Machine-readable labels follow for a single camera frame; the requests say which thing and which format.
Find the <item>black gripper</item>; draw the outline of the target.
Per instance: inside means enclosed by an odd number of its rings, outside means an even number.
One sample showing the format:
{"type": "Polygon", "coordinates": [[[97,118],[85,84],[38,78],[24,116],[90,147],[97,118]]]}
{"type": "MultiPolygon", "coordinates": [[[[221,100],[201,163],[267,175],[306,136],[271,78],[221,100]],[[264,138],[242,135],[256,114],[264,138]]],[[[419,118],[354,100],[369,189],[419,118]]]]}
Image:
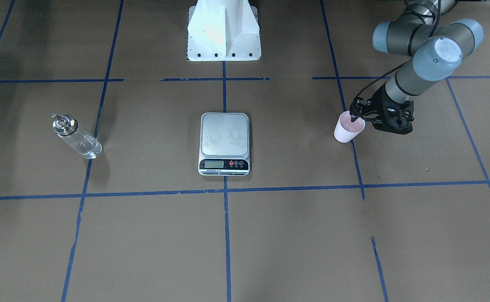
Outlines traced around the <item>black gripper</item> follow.
{"type": "Polygon", "coordinates": [[[402,103],[395,102],[386,92],[386,84],[383,84],[371,98],[365,100],[362,97],[353,99],[353,107],[350,107],[350,121],[355,123],[358,119],[368,122],[368,115],[376,115],[372,118],[373,127],[379,131],[406,135],[413,131],[414,104],[409,99],[403,99],[402,103]]]}

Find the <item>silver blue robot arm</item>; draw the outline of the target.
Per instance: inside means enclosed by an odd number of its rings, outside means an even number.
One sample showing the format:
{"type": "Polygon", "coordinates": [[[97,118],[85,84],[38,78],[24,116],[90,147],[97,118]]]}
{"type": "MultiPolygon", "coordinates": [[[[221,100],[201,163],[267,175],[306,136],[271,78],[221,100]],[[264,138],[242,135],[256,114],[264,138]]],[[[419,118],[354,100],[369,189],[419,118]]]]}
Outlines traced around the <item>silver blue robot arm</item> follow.
{"type": "Polygon", "coordinates": [[[413,130],[414,101],[450,76],[484,40],[483,26],[461,19],[440,26],[455,0],[414,0],[394,21],[377,25],[373,46],[382,53],[407,56],[406,63],[387,72],[390,78],[369,99],[357,94],[350,121],[369,122],[379,131],[405,135],[413,130]]]}

